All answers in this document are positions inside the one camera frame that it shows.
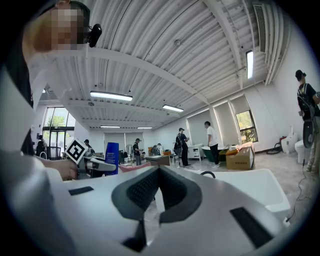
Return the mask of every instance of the ceiling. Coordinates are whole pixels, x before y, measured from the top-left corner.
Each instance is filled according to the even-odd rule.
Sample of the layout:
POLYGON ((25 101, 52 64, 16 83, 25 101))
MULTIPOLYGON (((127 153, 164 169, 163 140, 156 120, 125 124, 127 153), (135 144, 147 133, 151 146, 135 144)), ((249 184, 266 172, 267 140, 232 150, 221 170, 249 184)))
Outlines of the ceiling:
POLYGON ((91 10, 90 25, 101 24, 96 47, 88 49, 87 58, 85 48, 36 58, 30 79, 46 70, 47 87, 87 129, 156 129, 267 77, 250 1, 80 2, 91 10), (254 71, 248 80, 250 50, 254 71), (90 91, 128 94, 133 100, 94 98, 90 91), (184 112, 164 111, 164 104, 184 112))

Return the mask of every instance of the window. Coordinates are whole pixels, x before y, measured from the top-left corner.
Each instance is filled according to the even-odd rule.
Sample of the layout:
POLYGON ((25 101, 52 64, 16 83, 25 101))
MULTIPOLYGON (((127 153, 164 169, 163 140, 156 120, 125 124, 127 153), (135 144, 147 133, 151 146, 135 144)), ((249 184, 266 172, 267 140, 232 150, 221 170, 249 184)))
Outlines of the window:
POLYGON ((49 147, 61 148, 65 151, 74 139, 76 120, 64 107, 48 107, 45 113, 42 135, 49 147))
POLYGON ((247 142, 257 142, 257 130, 255 127, 254 120, 252 118, 251 111, 245 111, 239 114, 236 114, 236 119, 240 128, 241 140, 242 143, 247 142))

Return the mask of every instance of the hand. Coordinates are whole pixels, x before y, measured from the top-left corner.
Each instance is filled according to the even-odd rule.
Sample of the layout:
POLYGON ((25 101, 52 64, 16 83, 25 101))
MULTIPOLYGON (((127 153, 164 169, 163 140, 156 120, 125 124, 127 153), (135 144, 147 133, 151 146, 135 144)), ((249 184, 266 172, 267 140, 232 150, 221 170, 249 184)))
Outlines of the hand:
POLYGON ((71 160, 50 161, 49 166, 47 167, 57 169, 61 175, 62 180, 75 180, 77 178, 78 167, 71 160))

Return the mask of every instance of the bathtub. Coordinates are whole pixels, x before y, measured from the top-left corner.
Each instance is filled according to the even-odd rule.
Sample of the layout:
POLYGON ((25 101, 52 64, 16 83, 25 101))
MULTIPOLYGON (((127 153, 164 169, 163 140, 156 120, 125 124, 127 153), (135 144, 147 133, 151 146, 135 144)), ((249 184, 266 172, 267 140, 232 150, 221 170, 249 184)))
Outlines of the bathtub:
MULTIPOLYGON (((203 171, 188 170, 201 174, 203 171)), ((265 206, 276 217, 284 221, 290 204, 276 177, 269 169, 247 171, 213 172, 215 178, 227 182, 265 206)))

